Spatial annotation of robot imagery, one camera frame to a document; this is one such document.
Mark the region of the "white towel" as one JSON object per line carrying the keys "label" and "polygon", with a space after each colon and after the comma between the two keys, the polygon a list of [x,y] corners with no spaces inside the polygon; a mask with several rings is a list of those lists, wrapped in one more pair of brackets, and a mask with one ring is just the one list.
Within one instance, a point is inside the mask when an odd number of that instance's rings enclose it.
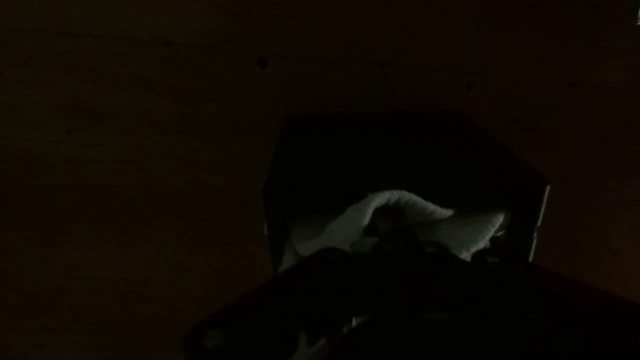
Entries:
{"label": "white towel", "polygon": [[350,204],[339,215],[296,224],[284,243],[278,270],[284,271],[325,248],[371,251],[379,243],[413,236],[419,243],[438,243],[470,262],[505,232],[503,209],[462,212],[444,208],[409,189],[382,189]]}

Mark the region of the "black basket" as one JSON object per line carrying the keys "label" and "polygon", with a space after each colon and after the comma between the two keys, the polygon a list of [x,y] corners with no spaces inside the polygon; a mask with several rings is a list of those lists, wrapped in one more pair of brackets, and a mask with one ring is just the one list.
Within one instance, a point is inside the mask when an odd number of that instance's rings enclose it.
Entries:
{"label": "black basket", "polygon": [[499,250],[533,260],[550,181],[467,115],[340,114],[282,124],[264,181],[274,264],[294,220],[332,213],[382,189],[409,189],[455,209],[503,209]]}

